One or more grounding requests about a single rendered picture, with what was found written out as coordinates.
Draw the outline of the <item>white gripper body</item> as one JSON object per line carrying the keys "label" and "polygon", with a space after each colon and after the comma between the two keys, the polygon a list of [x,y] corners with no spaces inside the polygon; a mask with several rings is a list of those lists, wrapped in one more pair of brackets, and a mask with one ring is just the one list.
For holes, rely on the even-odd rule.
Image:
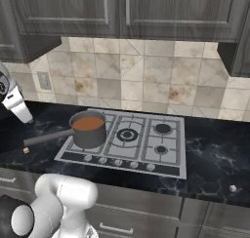
{"label": "white gripper body", "polygon": [[24,101],[11,108],[11,111],[23,122],[29,123],[33,117]]}

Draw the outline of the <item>grey saucepan with hot chocolate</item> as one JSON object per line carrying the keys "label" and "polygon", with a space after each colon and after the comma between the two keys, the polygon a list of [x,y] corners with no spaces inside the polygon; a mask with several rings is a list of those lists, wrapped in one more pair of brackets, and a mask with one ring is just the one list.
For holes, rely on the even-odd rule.
{"label": "grey saucepan with hot chocolate", "polygon": [[69,119],[70,128],[65,131],[25,139],[25,147],[64,137],[73,137],[74,143],[82,149],[96,148],[106,140],[105,117],[97,110],[78,112]]}

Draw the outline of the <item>dark wood drawer front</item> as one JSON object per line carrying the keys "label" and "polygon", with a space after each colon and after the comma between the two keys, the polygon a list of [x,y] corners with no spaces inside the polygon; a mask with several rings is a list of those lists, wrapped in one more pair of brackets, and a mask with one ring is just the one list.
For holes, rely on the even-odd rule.
{"label": "dark wood drawer front", "polygon": [[250,232],[250,208],[210,202],[204,225],[231,231]]}
{"label": "dark wood drawer front", "polygon": [[0,178],[16,178],[15,183],[6,183],[0,181],[0,190],[8,190],[22,193],[32,193],[36,182],[33,173],[0,168]]}
{"label": "dark wood drawer front", "polygon": [[97,203],[104,206],[173,219],[181,216],[182,199],[177,196],[104,184],[98,184],[98,190]]}
{"label": "dark wood drawer front", "polygon": [[[86,211],[88,221],[101,233],[126,236],[129,238],[177,238],[179,227],[165,219],[114,210],[96,206]],[[100,228],[104,225],[134,229],[132,235]]]}

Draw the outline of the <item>silver gas hob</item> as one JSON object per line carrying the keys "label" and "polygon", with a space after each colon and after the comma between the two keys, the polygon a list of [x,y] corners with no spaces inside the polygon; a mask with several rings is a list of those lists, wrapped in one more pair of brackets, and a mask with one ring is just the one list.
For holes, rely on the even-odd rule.
{"label": "silver gas hob", "polygon": [[[144,114],[103,110],[106,126],[106,141],[93,149],[81,149],[69,137],[55,159],[61,162],[108,168],[145,175],[154,175],[175,179],[187,177],[185,119],[169,115]],[[84,161],[86,155],[92,155],[91,161]],[[99,162],[107,158],[105,164]],[[121,166],[114,161],[122,160]],[[138,167],[130,167],[131,162]],[[155,165],[148,171],[146,165]]]}

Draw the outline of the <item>grey wall socket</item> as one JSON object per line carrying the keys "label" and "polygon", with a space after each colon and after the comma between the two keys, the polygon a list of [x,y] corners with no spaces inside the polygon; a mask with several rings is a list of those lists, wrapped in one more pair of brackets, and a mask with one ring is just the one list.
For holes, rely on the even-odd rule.
{"label": "grey wall socket", "polygon": [[47,72],[39,71],[37,73],[37,76],[38,76],[40,88],[42,90],[51,90],[52,89],[50,77],[49,77],[49,74]]}

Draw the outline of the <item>dark wood wall cupboard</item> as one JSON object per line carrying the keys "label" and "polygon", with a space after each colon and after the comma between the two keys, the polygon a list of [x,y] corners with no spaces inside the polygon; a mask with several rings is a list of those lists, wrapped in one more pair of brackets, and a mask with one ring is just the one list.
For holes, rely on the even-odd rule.
{"label": "dark wood wall cupboard", "polygon": [[218,54],[231,77],[250,78],[250,6],[236,43],[219,43]]}
{"label": "dark wood wall cupboard", "polygon": [[22,35],[11,0],[0,0],[0,60],[29,63],[62,43],[58,36]]}

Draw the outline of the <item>dark wood wall cupboard door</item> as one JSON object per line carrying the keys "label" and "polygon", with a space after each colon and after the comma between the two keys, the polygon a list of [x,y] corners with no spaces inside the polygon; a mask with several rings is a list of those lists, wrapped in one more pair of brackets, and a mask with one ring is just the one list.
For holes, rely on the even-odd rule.
{"label": "dark wood wall cupboard door", "polygon": [[22,34],[117,38],[117,0],[12,0]]}
{"label": "dark wood wall cupboard door", "polygon": [[250,0],[119,0],[124,38],[234,42]]}

